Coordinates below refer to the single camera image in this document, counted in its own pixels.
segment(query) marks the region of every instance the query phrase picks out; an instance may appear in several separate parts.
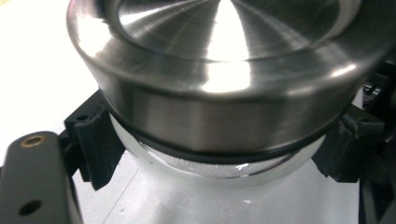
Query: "metal lid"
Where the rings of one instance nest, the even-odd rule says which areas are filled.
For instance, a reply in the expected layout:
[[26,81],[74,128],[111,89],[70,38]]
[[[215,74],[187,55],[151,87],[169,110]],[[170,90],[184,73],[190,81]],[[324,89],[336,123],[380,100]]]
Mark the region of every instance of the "metal lid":
[[273,153],[347,109],[395,45],[395,2],[72,0],[68,29],[137,133],[187,152]]

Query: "white surface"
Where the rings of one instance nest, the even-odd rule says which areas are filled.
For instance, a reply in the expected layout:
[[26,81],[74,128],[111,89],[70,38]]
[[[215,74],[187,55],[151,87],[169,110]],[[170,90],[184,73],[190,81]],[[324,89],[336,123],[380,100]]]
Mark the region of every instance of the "white surface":
[[[60,132],[67,115],[97,89],[68,39],[67,4],[10,0],[0,6],[1,164],[14,139],[43,130]],[[128,154],[104,189],[94,192],[78,174],[75,179],[85,223],[182,223],[149,191]],[[354,224],[358,186],[323,177],[310,161],[257,205],[259,210],[247,210],[234,223]]]

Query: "hole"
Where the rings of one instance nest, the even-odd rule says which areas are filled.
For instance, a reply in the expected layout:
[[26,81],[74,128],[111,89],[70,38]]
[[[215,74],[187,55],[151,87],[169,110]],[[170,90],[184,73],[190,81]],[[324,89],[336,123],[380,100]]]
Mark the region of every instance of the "hole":
[[21,209],[20,209],[20,215],[21,216],[29,216],[33,214],[35,211],[37,211],[41,207],[42,202],[39,200],[34,200],[29,203],[26,203]]
[[44,135],[31,136],[23,140],[21,147],[35,147],[41,145],[46,137]]
[[86,115],[81,115],[81,116],[77,117],[77,120],[79,120],[79,121],[84,121],[84,120],[87,120],[87,119],[88,119],[88,116],[86,116]]

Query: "brushed metal surface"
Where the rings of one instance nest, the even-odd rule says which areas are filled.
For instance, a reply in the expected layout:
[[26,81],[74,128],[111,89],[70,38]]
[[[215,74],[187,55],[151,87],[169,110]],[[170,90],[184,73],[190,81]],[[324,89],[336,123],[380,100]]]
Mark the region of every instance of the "brushed metal surface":
[[67,20],[126,125],[183,150],[249,153],[339,118],[395,45],[395,13],[394,0],[72,0]]

